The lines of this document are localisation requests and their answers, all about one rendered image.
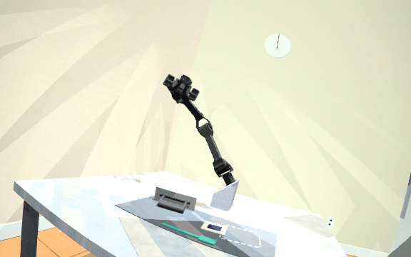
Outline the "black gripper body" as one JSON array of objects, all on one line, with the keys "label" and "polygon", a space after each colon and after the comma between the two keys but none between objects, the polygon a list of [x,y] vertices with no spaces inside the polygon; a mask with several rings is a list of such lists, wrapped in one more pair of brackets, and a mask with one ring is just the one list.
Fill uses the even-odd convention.
[{"label": "black gripper body", "polygon": [[[171,85],[173,85],[174,78],[175,77],[173,75],[169,74],[166,77],[165,81],[163,82],[163,85],[167,86],[169,88]],[[177,89],[174,89],[173,90],[173,95],[177,98],[181,98],[182,95],[184,95],[182,93],[183,93],[183,90],[184,90],[185,86],[186,86],[185,84],[181,84]],[[200,93],[199,90],[192,89],[192,91],[189,92],[188,99],[190,99],[191,101],[195,101],[199,93]]]}]

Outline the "peach square tile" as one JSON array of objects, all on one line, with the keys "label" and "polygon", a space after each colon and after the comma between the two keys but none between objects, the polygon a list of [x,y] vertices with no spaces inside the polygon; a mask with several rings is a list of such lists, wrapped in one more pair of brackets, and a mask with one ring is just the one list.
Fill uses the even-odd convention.
[{"label": "peach square tile", "polygon": [[224,235],[225,230],[227,229],[227,226],[222,226],[219,224],[211,223],[210,221],[205,221],[205,223],[201,226],[201,229],[205,231],[217,233],[220,235]]}]

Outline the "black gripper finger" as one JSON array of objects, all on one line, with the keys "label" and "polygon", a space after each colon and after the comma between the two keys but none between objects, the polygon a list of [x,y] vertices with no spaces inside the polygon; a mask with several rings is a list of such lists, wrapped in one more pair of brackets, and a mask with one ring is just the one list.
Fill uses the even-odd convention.
[{"label": "black gripper finger", "polygon": [[192,88],[192,86],[191,85],[189,85],[188,84],[188,82],[187,82],[187,84],[186,84],[186,86],[185,86],[185,88],[184,88],[184,90],[183,90],[183,93],[182,94],[184,94],[184,95],[188,95],[189,94],[189,92],[190,92],[190,90],[191,90],[191,88]]},{"label": "black gripper finger", "polygon": [[176,79],[172,85],[173,88],[177,89],[183,82],[184,80]]}]

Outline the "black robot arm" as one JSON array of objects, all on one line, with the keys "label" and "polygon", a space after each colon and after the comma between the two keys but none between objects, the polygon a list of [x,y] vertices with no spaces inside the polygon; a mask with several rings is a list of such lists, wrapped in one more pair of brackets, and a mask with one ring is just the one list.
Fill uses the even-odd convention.
[{"label": "black robot arm", "polygon": [[[192,81],[190,80],[190,77],[186,75],[182,75],[180,80],[184,80],[182,84],[188,84],[191,85]],[[168,87],[167,87],[168,88]],[[236,182],[237,180],[234,179],[231,171],[234,171],[232,166],[227,162],[227,160],[223,159],[220,151],[218,150],[218,147],[215,143],[215,140],[213,138],[213,127],[208,119],[204,117],[204,115],[196,108],[196,106],[193,104],[193,102],[188,99],[188,95],[182,95],[181,98],[177,98],[173,95],[173,90],[174,88],[172,85],[168,88],[170,93],[172,94],[173,100],[177,101],[177,104],[181,103],[186,106],[186,108],[193,114],[195,120],[196,120],[196,128],[198,129],[199,134],[206,139],[206,142],[208,144],[208,147],[210,149],[210,152],[213,156],[214,162],[214,171],[217,174],[217,176],[220,178],[222,177],[226,186],[231,185],[232,183]],[[203,124],[202,126],[199,127],[199,121],[201,119],[207,120],[206,124]],[[230,170],[230,171],[229,171]],[[229,171],[229,172],[227,172]],[[226,173],[227,172],[227,173]],[[224,174],[225,173],[225,174]],[[222,176],[223,174],[223,176]]]}]

